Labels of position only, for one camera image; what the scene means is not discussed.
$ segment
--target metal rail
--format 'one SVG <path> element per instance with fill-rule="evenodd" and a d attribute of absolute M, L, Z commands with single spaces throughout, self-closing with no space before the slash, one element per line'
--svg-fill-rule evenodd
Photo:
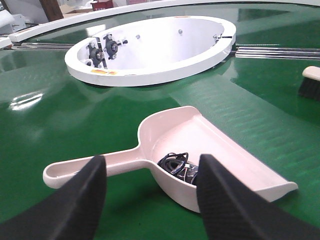
<path fill-rule="evenodd" d="M 44 43 L 44 42 L 23 42 L 21 45 L 13 45 L 13 50 L 49 50 L 49 51 L 68 51 L 73 44 Z"/>
<path fill-rule="evenodd" d="M 44 43 L 44 42 L 23 42 L 21 45 L 14 45 L 14 50 L 45 50 L 45 51 L 68 51 L 73 44 Z M 320 48 L 290 48 L 290 47 L 256 47 L 240 46 L 230 53 L 236 58 L 249 59 L 300 59 L 320 60 Z"/>
<path fill-rule="evenodd" d="M 319 48 L 248 47 L 240 46 L 236 58 L 320 60 Z"/>

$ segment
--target bolt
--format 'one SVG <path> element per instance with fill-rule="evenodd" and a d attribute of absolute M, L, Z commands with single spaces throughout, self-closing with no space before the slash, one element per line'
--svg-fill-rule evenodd
<path fill-rule="evenodd" d="M 103 52 L 98 52 L 95 56 L 96 56 L 96 58 L 99 59 L 99 60 L 101 60 L 101 59 L 103 59 L 103 58 L 105 57 L 105 55 L 104 55 Z"/>

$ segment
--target white curved rail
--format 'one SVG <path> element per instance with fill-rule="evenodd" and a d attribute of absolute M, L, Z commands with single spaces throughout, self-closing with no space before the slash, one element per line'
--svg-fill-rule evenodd
<path fill-rule="evenodd" d="M 34 37 L 39 34 L 43 34 L 55 29 L 66 27 L 72 24 L 78 24 L 85 21 L 90 21 L 98 18 L 113 16 L 117 14 L 125 14 L 134 11 L 150 10 L 156 8 L 174 7 L 180 5 L 191 4 L 209 4 L 209 3 L 237 3 L 243 2 L 243 0 L 160 0 L 146 3 L 139 3 L 133 5 L 119 6 L 109 8 L 105 10 L 99 10 L 94 12 L 88 12 L 68 18 L 48 22 L 42 25 L 31 27 L 27 30 L 16 32 L 9 35 L 12 42 L 21 42 L 28 38 Z M 264 3 L 284 3 L 284 4 L 301 4 L 320 6 L 320 0 L 246 0 L 246 2 L 264 2 Z"/>

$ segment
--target dustpan handle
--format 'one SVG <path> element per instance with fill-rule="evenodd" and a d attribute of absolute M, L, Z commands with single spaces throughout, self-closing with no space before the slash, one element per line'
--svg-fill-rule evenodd
<path fill-rule="evenodd" d="M 107 176 L 143 169 L 150 164 L 149 160 L 141 158 L 142 155 L 138 147 L 106 153 L 103 156 Z M 52 163 L 43 170 L 43 181 L 48 187 L 58 189 L 76 175 L 92 158 L 93 156 L 89 156 Z"/>

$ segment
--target green surface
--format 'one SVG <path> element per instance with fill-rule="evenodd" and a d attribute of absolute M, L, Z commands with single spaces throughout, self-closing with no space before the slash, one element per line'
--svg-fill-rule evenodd
<path fill-rule="evenodd" d="M 75 44 L 122 24 L 169 16 L 210 16 L 236 26 L 236 44 L 318 48 L 320 8 L 297 4 L 199 4 L 144 10 L 86 21 L 29 39 L 29 42 Z"/>
<path fill-rule="evenodd" d="M 279 11 L 284 11 L 284 4 L 270 5 L 279 7 L 255 11 L 268 4 L 209 6 L 218 6 L 224 13 L 236 6 L 246 6 L 250 10 L 246 17 L 242 15 L 238 23 L 241 26 L 248 19 L 261 19 L 260 16 L 282 16 Z M 292 8 L 318 11 L 318 8 L 288 6 L 287 12 Z M 191 15 L 191 11 L 198 15 L 204 11 L 203 15 L 208 15 L 210 8 L 179 6 L 112 19 L 122 24 L 150 15 L 161 17 L 162 11 L 166 16 Z M 305 27 L 298 34 L 310 33 L 307 23 L 301 23 Z M 249 29 L 251 25 L 247 24 L 242 29 Z M 319 20 L 313 24 L 319 26 Z M 276 33 L 275 36 L 281 29 L 269 31 Z M 35 39 L 50 39 L 50 34 Z M 56 35 L 56 38 L 51 35 L 52 41 L 73 43 L 87 37 L 81 29 L 65 31 L 62 35 L 56 31 Z M 293 32 L 285 36 L 278 34 L 273 42 L 273 35 L 268 33 L 263 43 L 309 47 L 319 43 L 315 39 L 320 39 L 319 32 L 312 39 L 305 37 L 306 41 L 293 35 Z M 242 39 L 242 44 L 257 39 L 246 36 L 237 39 Z M 302 70 L 309 65 L 320 66 L 319 61 L 229 57 L 213 69 L 166 84 L 98 88 L 70 76 L 64 55 L 63 51 L 0 51 L 0 222 L 54 191 L 42 180 L 43 169 L 48 164 L 133 148 L 138 144 L 138 125 L 145 117 L 168 108 L 192 105 L 262 162 L 296 182 L 299 190 L 277 200 L 276 204 L 320 227 L 320 103 L 297 95 Z M 29 106 L 12 104 L 30 96 L 38 98 Z M 142 169 L 108 178 L 106 205 L 95 239 L 207 237 L 200 215 L 171 200 L 150 172 Z"/>

